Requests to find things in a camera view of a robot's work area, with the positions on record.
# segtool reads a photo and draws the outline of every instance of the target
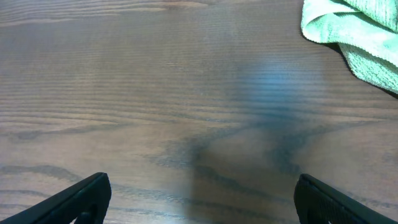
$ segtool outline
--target ribbed towel texture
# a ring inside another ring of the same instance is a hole
[[[301,28],[338,43],[359,79],[398,93],[398,0],[304,0]]]

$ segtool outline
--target mint green cloth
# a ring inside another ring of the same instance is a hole
[[[398,0],[304,0],[301,28],[338,43],[359,79],[398,93]]]

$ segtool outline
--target black plastic object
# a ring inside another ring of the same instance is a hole
[[[308,174],[294,192],[301,224],[398,224]]]
[[[101,224],[110,200],[108,175],[99,172],[0,224]]]

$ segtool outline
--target microfiber cloth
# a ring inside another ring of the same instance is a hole
[[[359,79],[398,93],[398,0],[304,0],[301,28],[338,43]]]

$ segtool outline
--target wood grain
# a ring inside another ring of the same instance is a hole
[[[302,1],[0,2],[0,219],[95,172],[105,223],[298,223],[307,172],[398,220],[398,101]]]

